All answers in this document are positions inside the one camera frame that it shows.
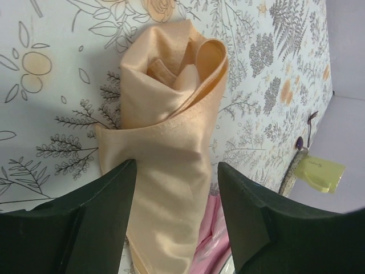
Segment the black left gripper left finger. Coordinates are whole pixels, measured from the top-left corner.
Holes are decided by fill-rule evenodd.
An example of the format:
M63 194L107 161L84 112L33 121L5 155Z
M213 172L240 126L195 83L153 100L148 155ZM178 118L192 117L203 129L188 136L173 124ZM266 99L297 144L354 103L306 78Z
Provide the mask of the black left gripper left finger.
M102 177L30 211L1 215L2 273L118 273L137 166Z

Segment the peach satin napkin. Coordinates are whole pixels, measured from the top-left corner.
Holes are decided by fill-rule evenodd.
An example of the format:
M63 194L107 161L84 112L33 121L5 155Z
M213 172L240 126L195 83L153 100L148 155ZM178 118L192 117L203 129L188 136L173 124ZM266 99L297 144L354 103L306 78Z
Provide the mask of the peach satin napkin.
M190 271L228 67L224 44L189 20L147 28L120 62L120 128L95 131L103 174L128 159L137 164L127 227L136 273Z

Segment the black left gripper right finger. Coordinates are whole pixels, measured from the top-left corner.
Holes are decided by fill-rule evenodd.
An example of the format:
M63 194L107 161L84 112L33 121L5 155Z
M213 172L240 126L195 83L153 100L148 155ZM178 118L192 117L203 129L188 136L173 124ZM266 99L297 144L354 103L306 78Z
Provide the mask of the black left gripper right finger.
M335 213L286 198L225 162L218 185L237 273L363 273L364 210Z

